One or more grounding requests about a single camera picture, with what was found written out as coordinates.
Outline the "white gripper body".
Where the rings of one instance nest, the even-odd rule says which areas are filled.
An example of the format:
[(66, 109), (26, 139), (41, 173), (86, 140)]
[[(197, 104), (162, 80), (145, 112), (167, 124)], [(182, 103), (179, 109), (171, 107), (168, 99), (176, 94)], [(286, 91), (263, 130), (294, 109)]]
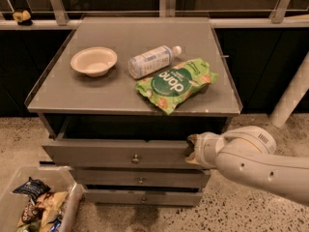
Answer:
[(194, 145), (195, 160), (205, 168), (215, 168), (215, 159), (227, 144), (227, 140), (218, 134), (204, 132), (197, 135)]

